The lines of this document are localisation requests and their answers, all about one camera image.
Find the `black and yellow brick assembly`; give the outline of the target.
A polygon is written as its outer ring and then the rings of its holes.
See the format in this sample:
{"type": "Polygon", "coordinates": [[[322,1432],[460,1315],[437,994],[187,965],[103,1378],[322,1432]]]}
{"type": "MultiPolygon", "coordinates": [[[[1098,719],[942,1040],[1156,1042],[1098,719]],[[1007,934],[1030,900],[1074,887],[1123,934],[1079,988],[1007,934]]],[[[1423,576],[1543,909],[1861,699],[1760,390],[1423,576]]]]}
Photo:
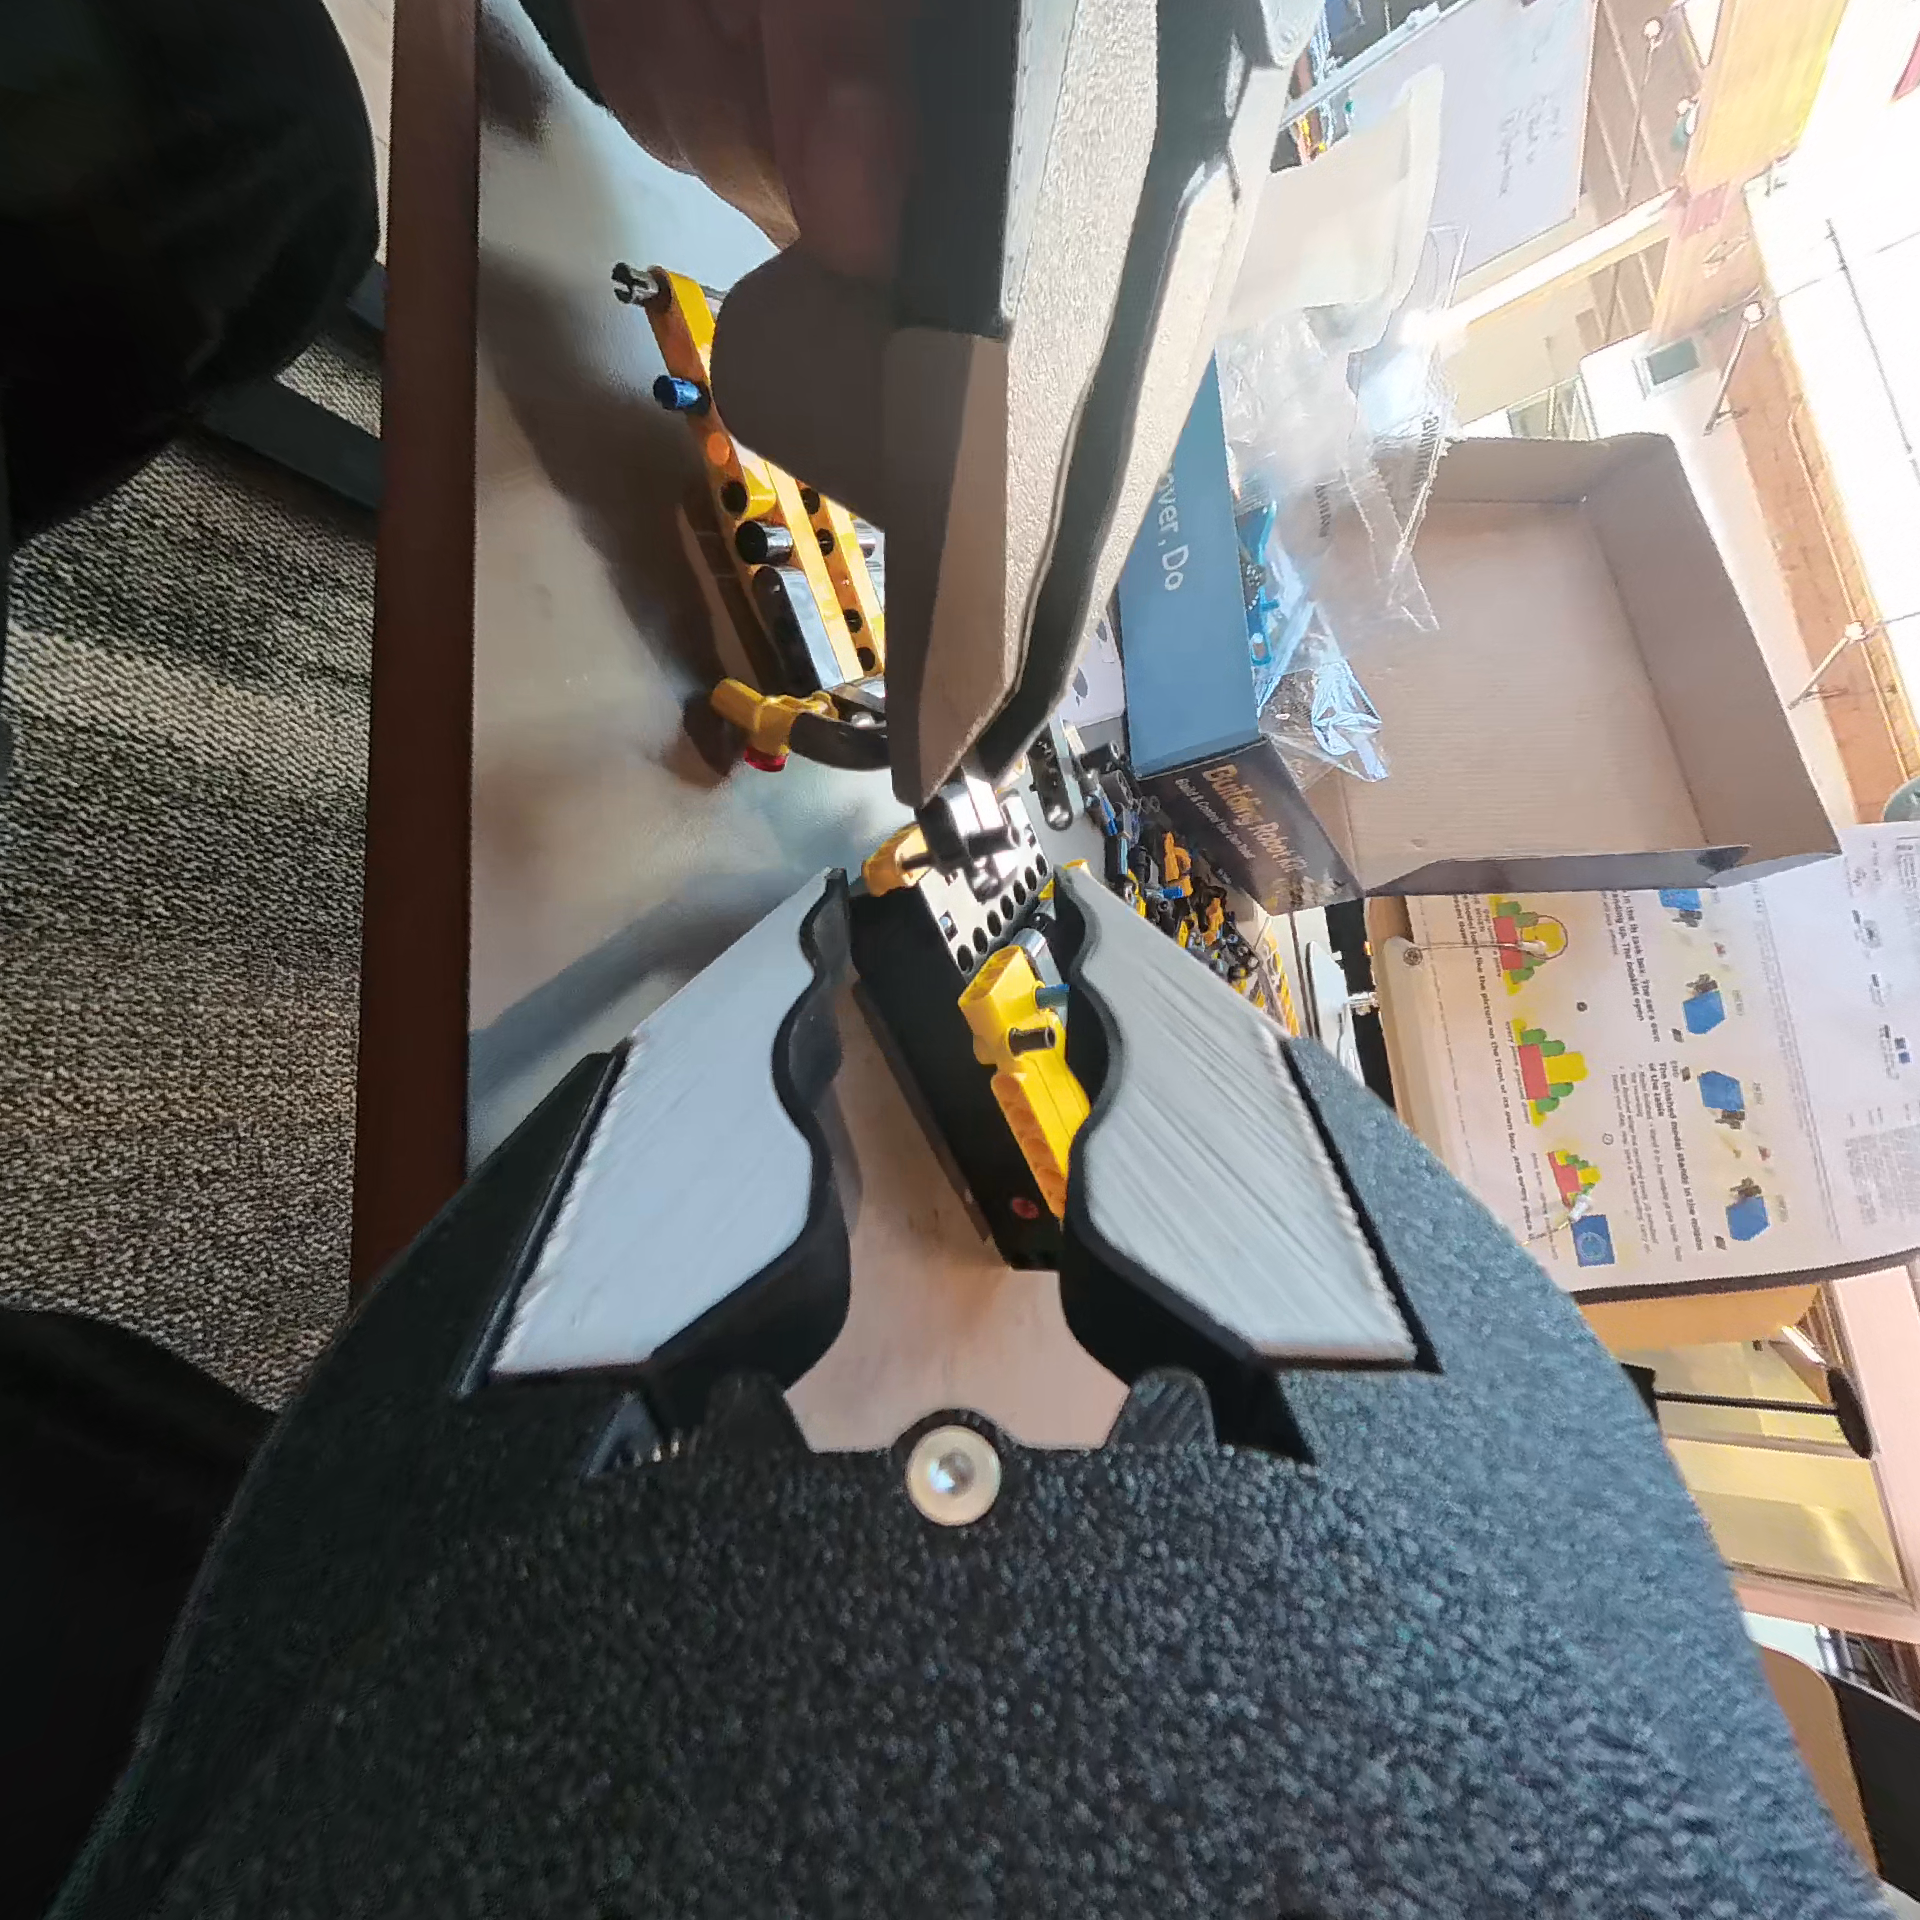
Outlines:
{"type": "Polygon", "coordinates": [[[965,880],[942,875],[885,897],[856,893],[849,960],[907,1105],[995,1253],[1022,1272],[1065,1265],[1073,1286],[1085,1290],[1102,1265],[1050,1210],[992,1092],[992,1070],[972,1049],[962,990],[1024,931],[1041,939],[1041,982],[1068,979],[1083,929],[1068,920],[1055,931],[1058,912],[1050,893],[1058,866],[1088,863],[1091,830],[1055,835],[1022,801],[1007,801],[1007,814],[1022,842],[1015,877],[995,900],[978,900],[965,880]]]}

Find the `printed sheet with block pictures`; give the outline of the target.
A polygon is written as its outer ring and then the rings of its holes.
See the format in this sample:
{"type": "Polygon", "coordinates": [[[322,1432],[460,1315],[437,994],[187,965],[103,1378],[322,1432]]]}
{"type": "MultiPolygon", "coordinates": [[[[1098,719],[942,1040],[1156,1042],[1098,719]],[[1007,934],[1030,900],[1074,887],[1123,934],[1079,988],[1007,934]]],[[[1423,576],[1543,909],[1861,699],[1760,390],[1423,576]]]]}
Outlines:
{"type": "Polygon", "coordinates": [[[1394,1102],[1569,1295],[1915,1257],[1915,822],[1732,887],[1413,897],[1394,1102]]]}

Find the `pile of loose brick pieces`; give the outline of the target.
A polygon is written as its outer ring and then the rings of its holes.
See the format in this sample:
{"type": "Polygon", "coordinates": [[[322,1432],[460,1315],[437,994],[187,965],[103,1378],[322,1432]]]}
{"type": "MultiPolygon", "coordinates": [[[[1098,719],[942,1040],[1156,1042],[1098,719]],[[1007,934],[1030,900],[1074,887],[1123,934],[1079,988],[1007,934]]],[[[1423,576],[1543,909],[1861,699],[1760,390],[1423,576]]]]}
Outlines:
{"type": "Polygon", "coordinates": [[[1241,913],[1221,866],[1172,826],[1170,810],[1138,785],[1111,743],[1085,745],[1073,727],[1053,719],[1024,750],[1024,768],[1050,830],[1079,817],[1096,826],[1108,893],[1287,1036],[1305,1036],[1268,913],[1241,913]]]}

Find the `blue cardboard box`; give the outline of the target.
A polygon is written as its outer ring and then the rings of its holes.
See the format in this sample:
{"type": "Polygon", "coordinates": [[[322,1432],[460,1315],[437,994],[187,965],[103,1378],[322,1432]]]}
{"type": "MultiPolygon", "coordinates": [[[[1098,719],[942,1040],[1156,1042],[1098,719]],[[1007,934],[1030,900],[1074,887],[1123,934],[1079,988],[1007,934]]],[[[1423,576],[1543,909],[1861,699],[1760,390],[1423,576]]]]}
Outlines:
{"type": "Polygon", "coordinates": [[[1413,624],[1309,627],[1385,768],[1293,773],[1258,693],[1221,379],[1119,572],[1125,757],[1271,912],[1361,897],[1734,887],[1838,852],[1672,436],[1466,436],[1413,541],[1413,624]]]}

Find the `yellow and grey brick module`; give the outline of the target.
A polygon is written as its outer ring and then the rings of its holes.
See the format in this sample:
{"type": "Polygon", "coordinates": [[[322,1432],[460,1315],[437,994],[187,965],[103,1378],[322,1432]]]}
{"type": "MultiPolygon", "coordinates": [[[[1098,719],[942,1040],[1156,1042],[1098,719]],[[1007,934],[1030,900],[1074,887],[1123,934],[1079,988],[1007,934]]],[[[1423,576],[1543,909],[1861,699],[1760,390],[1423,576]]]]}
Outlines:
{"type": "Polygon", "coordinates": [[[651,399],[682,422],[698,485],[682,541],[708,596],[719,681],[707,701],[738,757],[885,773],[887,632],[874,534],[830,495],[758,457],[714,395],[714,291],[662,266],[616,263],[616,301],[646,317],[651,399]]]}

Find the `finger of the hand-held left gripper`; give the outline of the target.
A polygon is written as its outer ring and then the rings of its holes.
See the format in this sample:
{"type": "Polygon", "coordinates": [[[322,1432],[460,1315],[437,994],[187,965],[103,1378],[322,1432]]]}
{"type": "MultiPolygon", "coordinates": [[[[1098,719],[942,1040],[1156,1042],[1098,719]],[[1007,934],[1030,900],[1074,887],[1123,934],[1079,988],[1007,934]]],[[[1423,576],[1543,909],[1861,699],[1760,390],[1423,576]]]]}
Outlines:
{"type": "Polygon", "coordinates": [[[1170,467],[1271,173],[1309,4],[1030,4],[1006,329],[881,369],[887,743],[929,805],[1068,690],[1170,467]]]}

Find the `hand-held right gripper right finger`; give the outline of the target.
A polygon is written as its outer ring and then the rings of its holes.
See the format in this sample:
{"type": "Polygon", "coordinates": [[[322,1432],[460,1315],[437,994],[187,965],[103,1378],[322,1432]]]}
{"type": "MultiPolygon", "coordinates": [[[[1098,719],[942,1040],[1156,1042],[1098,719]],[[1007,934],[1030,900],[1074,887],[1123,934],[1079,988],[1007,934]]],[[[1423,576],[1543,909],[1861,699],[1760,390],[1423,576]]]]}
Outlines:
{"type": "Polygon", "coordinates": [[[1311,1461],[1284,1374],[1391,1373],[1415,1329],[1280,1028],[1119,904],[1053,875],[1061,1058],[1088,1100],[1068,1142],[1058,1295],[1125,1387],[1184,1374],[1215,1442],[1311,1461]]]}

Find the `white paper sheet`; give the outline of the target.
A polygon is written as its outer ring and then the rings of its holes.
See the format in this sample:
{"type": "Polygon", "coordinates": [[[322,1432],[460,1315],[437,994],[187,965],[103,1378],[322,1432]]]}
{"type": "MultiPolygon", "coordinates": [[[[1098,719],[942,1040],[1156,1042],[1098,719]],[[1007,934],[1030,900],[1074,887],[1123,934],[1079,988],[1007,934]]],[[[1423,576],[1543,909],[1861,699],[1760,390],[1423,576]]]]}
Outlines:
{"type": "Polygon", "coordinates": [[[1440,227],[1476,272],[1574,217],[1597,4],[1423,4],[1319,77],[1329,210],[1369,263],[1440,227]]]}

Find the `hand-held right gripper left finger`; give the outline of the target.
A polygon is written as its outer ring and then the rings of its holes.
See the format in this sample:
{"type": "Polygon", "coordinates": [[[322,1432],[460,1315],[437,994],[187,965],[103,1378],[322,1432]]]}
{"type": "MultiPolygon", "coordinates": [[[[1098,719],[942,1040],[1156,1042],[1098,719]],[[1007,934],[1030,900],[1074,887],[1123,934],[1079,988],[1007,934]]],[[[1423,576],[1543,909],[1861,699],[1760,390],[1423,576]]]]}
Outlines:
{"type": "Polygon", "coordinates": [[[842,1049],[847,877],[768,909],[623,1042],[514,1300],[491,1378],[605,1374],[707,1396],[796,1385],[849,1309],[819,1105],[842,1049]]]}

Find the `clear bag of blue parts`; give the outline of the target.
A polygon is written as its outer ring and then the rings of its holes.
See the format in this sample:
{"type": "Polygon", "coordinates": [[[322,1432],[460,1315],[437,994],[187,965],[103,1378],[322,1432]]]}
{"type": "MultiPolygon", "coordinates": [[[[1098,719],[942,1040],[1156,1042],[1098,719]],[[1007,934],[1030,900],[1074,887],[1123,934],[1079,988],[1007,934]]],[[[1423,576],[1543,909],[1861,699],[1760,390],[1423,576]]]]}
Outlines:
{"type": "Polygon", "coordinates": [[[1428,345],[1391,319],[1352,349],[1293,310],[1215,354],[1259,736],[1311,785],[1388,775],[1378,684],[1440,616],[1415,564],[1452,427],[1428,345]]]}

